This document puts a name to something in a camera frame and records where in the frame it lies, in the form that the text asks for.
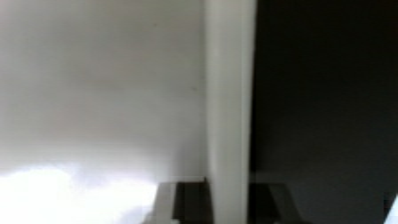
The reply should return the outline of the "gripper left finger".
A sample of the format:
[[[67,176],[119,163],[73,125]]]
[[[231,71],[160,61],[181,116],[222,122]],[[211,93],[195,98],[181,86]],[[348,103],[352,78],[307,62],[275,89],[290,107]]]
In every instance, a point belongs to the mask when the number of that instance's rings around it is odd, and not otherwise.
[[[208,182],[163,182],[144,224],[211,224]]]

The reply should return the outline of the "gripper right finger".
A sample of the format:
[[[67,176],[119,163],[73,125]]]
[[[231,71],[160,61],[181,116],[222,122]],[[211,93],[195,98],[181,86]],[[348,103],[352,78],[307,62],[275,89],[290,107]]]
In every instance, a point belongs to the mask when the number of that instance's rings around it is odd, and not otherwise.
[[[311,224],[304,220],[288,186],[250,184],[250,224]]]

